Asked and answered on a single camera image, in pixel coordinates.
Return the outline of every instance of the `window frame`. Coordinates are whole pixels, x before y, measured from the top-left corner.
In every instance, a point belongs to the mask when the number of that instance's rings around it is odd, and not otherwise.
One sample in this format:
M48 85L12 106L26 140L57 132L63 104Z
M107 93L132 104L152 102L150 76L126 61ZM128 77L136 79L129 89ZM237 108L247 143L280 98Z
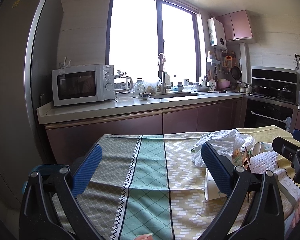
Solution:
M189 11L185 8L182 8L178 5L169 3L164 0L155 0L157 6L157 30L158 30L158 55L164 53L164 39L163 39L163 21L162 21L162 4L167 4L183 10L187 13L190 13L192 16L192 23L194 29L194 47L195 47L195 60L196 60L196 82L199 81L201 76L201 53L200 53L200 40L199 40L199 29L197 22L197 14L192 11ZM108 19L107 19L107 29L106 29L106 65L110 64L110 29L111 29L111 18L112 18L112 8L114 0L110 0Z

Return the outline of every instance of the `metal bolt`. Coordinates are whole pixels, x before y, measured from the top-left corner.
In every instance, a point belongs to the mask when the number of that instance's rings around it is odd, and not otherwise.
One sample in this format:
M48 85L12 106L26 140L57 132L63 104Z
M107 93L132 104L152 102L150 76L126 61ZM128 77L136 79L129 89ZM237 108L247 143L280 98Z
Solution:
M32 172L31 174L30 174L30 176L32 177L32 178L35 178L36 176L38 176L38 172L37 171L34 171L34 172Z
M63 168L60 169L59 172L60 172L61 174L66 174L68 171L69 171L68 167L63 167Z
M245 171L245 169L242 166L236 166L235 170L240 173Z
M272 171L266 171L266 175L268 175L269 177L273 176L273 172Z

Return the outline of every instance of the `white microwave oven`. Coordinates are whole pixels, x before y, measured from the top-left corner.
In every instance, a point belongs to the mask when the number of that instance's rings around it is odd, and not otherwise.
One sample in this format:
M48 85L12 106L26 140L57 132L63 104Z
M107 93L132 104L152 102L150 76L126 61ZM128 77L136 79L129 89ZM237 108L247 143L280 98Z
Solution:
M114 99L113 65L81 65L52 70L54 106Z

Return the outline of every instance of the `window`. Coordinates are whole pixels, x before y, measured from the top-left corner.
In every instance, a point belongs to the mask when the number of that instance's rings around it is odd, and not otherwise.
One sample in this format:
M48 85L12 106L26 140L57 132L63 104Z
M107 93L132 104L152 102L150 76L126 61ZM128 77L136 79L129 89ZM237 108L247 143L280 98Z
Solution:
M173 85L201 75L196 14L162 0L111 0L106 64L135 82L158 77L158 54Z

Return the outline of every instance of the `microwave knob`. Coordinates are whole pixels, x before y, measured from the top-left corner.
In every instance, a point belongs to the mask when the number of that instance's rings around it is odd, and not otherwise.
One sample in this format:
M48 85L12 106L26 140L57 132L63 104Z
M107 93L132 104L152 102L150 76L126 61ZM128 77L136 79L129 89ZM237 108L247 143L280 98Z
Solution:
M112 91L113 90L112 84L110 84L110 83L106 84L106 90Z
M111 74L111 73L109 73L109 72L107 72L107 73L105 74L105 78L106 78L106 79L110 79L110 78L112 78L112 74Z

